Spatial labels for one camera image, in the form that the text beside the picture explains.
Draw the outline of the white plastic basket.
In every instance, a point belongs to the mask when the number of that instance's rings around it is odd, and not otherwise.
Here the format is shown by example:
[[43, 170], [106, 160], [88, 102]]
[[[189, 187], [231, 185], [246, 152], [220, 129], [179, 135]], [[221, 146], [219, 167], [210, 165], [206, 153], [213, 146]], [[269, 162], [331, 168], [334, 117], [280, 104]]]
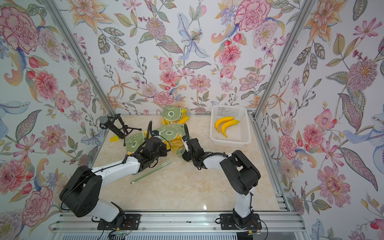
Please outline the white plastic basket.
[[215, 145], [243, 147], [252, 141], [250, 119], [243, 107], [214, 105], [210, 138]]

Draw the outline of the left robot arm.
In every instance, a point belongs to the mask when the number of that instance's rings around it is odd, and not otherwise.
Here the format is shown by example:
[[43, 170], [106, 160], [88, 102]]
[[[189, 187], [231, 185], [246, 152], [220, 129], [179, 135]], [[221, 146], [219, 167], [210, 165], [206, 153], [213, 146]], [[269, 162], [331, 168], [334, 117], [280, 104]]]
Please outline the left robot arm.
[[152, 135], [152, 123], [149, 122], [145, 141], [133, 154], [104, 167], [77, 168], [60, 193], [62, 204], [78, 218], [99, 218], [114, 225], [115, 229], [123, 226], [126, 222], [125, 211], [112, 202], [100, 199], [100, 191], [116, 180], [150, 168], [160, 157], [167, 156], [170, 150], [161, 139]]

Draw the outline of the right corner aluminium post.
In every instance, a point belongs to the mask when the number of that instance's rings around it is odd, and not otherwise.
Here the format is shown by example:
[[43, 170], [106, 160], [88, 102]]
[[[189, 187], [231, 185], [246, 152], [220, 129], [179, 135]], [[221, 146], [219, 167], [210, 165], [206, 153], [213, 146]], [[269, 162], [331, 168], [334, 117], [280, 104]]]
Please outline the right corner aluminium post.
[[315, 1], [305, 1], [304, 5], [302, 6], [301, 10], [299, 11], [298, 18], [295, 21], [295, 24], [291, 30], [291, 35], [287, 40], [287, 43], [285, 44], [283, 51], [280, 55], [280, 57], [277, 59], [276, 67], [272, 71], [272, 75], [267, 83], [267, 86], [263, 92], [261, 101], [259, 103], [259, 106], [255, 110], [255, 114], [253, 116], [254, 121], [257, 120], [257, 118], [262, 114], [262, 111], [267, 103], [267, 100], [269, 98], [269, 95], [271, 91], [273, 90], [273, 87], [275, 83], [278, 80], [278, 77], [283, 70], [288, 57], [290, 56], [291, 51], [293, 50], [295, 46], [295, 42], [297, 41], [300, 32], [305, 24], [305, 21], [307, 20], [307, 17], [310, 15], [310, 12], [312, 10], [312, 7], [314, 6]]

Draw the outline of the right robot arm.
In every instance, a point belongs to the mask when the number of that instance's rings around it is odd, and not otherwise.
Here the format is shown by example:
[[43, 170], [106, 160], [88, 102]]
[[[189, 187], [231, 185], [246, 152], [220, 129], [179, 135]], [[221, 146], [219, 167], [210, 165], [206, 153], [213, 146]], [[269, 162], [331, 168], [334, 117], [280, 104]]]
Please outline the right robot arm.
[[198, 139], [190, 137], [187, 124], [184, 124], [184, 131], [182, 140], [186, 151], [183, 153], [183, 159], [192, 162], [198, 170], [221, 170], [237, 193], [233, 209], [234, 218], [243, 225], [249, 222], [253, 215], [252, 197], [261, 179], [260, 171], [242, 151], [236, 150], [231, 154], [206, 152]]

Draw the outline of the zip-top bag bananas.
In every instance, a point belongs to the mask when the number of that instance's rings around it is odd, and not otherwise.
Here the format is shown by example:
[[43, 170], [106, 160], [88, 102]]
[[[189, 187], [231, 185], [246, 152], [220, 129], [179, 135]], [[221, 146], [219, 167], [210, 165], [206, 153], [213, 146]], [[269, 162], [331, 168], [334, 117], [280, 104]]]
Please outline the zip-top bag bananas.
[[178, 123], [165, 125], [152, 130], [152, 134], [159, 137], [167, 145], [167, 149], [178, 157], [181, 157], [186, 151], [183, 142], [183, 137], [186, 135], [184, 125]]
[[131, 185], [171, 164], [171, 161], [162, 159], [163, 154], [169, 150], [168, 144], [160, 144], [159, 141], [151, 141], [150, 138], [151, 134], [145, 131], [125, 140], [127, 154], [138, 157], [140, 163], [139, 171], [133, 174], [135, 177], [130, 182]]
[[189, 112], [187, 109], [174, 106], [165, 106], [162, 113], [162, 124], [164, 126], [170, 124], [184, 124], [189, 120]]

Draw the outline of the left corner aluminium post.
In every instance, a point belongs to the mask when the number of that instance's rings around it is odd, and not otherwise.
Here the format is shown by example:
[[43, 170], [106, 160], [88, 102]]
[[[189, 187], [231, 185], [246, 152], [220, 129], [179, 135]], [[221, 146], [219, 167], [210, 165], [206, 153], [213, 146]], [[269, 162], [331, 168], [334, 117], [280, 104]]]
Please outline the left corner aluminium post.
[[92, 87], [94, 88], [97, 96], [99, 97], [104, 109], [107, 112], [107, 115], [114, 116], [116, 114], [115, 110], [112, 108], [107, 96], [103, 92], [97, 77], [95, 76], [92, 68], [90, 67], [88, 61], [84, 57], [81, 47], [78, 45], [73, 33], [71, 32], [68, 24], [66, 23], [63, 15], [60, 13], [58, 6], [55, 1], [42, 0], [43, 5], [47, 9], [48, 13], [51, 14], [54, 23], [57, 25], [58, 30], [63, 35], [63, 38], [66, 40], [67, 44], [74, 53], [74, 56], [81, 67], [85, 72], [88, 80], [90, 81]]

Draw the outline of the black microphone tripod stand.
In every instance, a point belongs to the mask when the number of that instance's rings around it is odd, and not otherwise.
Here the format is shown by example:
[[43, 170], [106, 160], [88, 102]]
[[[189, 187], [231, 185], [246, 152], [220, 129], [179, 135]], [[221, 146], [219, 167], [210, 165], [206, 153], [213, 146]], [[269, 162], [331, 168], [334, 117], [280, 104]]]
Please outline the black microphone tripod stand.
[[126, 146], [126, 138], [132, 133], [132, 131], [142, 131], [141, 128], [132, 128], [125, 124], [121, 114], [116, 114], [114, 116], [101, 116], [99, 117], [99, 122], [102, 130], [110, 130], [119, 139], [124, 140], [124, 147]]

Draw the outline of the loose yellow banana by stand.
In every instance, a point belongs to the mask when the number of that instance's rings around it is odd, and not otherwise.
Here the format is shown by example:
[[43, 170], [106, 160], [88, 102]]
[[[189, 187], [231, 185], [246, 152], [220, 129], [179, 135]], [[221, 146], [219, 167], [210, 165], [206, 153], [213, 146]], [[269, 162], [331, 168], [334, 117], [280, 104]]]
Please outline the loose yellow banana by stand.
[[110, 142], [116, 142], [119, 140], [120, 140], [120, 138], [118, 136], [114, 136], [114, 137], [110, 138]]

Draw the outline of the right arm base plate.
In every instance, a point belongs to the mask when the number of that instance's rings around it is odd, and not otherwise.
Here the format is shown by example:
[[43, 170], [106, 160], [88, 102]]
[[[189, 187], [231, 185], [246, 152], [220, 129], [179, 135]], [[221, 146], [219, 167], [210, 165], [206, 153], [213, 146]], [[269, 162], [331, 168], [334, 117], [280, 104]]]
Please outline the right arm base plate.
[[215, 222], [220, 224], [222, 230], [258, 231], [263, 228], [259, 215], [253, 210], [244, 218], [234, 210], [232, 214], [220, 214]]

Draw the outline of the corner aluminium post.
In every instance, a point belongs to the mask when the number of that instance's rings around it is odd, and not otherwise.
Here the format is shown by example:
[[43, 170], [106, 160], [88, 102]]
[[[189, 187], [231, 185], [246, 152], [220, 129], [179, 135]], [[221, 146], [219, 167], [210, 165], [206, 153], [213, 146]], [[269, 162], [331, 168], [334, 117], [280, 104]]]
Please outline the corner aluminium post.
[[74, 53], [74, 56], [81, 67], [85, 72], [88, 80], [90, 81], [92, 87], [94, 88], [97, 96], [99, 97], [104, 109], [107, 112], [107, 115], [114, 116], [116, 114], [115, 110], [112, 108], [107, 96], [103, 92], [97, 77], [95, 76], [92, 68], [90, 67], [88, 61], [84, 57], [81, 47], [78, 45], [73, 33], [71, 32], [68, 24], [66, 23], [63, 15], [60, 13], [58, 6], [55, 1], [42, 0], [43, 5], [47, 9], [48, 13], [51, 14], [54, 23], [57, 25], [58, 30], [63, 35], [63, 38], [66, 40], [67, 44]]
[[255, 114], [253, 116], [254, 121], [257, 120], [257, 118], [262, 114], [262, 111], [267, 103], [267, 100], [269, 98], [269, 95], [271, 91], [273, 90], [273, 87], [275, 83], [278, 80], [278, 77], [283, 70], [288, 57], [290, 56], [291, 51], [293, 50], [295, 46], [295, 42], [297, 41], [300, 32], [305, 24], [305, 21], [307, 20], [307, 17], [310, 15], [310, 12], [312, 10], [312, 7], [314, 6], [315, 1], [305, 1], [304, 5], [302, 6], [301, 10], [299, 11], [298, 18], [295, 21], [295, 24], [291, 30], [291, 35], [287, 40], [287, 43], [285, 44], [283, 51], [280, 55], [280, 57], [277, 59], [276, 67], [272, 71], [272, 75], [267, 83], [267, 86], [263, 92], [261, 101], [259, 103], [259, 106], [255, 110]]

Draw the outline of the yellow banana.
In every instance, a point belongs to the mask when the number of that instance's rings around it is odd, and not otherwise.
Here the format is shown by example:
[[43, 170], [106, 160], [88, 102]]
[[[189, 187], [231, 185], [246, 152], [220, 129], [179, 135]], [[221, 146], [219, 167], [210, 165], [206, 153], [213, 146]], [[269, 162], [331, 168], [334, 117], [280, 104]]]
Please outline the yellow banana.
[[218, 119], [215, 123], [215, 128], [218, 132], [221, 131], [221, 127], [222, 125], [225, 123], [225, 122], [228, 122], [230, 120], [235, 120], [234, 117], [224, 117], [224, 118], [221, 118], [221, 119]]
[[116, 142], [119, 140], [120, 140], [120, 138], [118, 136], [114, 136], [114, 137], [110, 138], [110, 142]]
[[237, 125], [239, 122], [240, 122], [240, 121], [238, 121], [238, 120], [230, 120], [230, 121], [228, 121], [228, 122], [225, 122], [225, 123], [222, 125], [222, 127], [221, 127], [221, 132], [222, 132], [222, 134], [227, 138], [227, 137], [228, 137], [228, 135], [227, 135], [227, 133], [226, 133], [227, 128], [232, 127], [232, 126], [235, 126], [235, 125]]

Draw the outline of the aluminium front rail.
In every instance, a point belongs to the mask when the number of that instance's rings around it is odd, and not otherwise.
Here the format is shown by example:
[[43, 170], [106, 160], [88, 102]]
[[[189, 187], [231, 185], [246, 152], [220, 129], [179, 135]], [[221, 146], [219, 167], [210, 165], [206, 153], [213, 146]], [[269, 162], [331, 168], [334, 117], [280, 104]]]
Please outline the aluminium front rail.
[[99, 230], [91, 217], [77, 218], [62, 213], [49, 226], [50, 240], [307, 240], [302, 217], [290, 212], [281, 196], [277, 196], [278, 212], [259, 212], [261, 230], [222, 230], [221, 212], [139, 211], [134, 222], [137, 230], [111, 233]]

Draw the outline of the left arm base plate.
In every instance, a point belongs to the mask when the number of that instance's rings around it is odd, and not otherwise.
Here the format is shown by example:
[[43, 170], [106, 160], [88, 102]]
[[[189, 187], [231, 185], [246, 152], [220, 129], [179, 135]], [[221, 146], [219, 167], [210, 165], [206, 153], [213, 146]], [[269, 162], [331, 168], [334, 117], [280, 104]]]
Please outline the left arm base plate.
[[118, 214], [117, 218], [112, 222], [99, 220], [97, 230], [111, 230], [111, 231], [130, 231], [138, 230], [141, 220], [140, 214]]

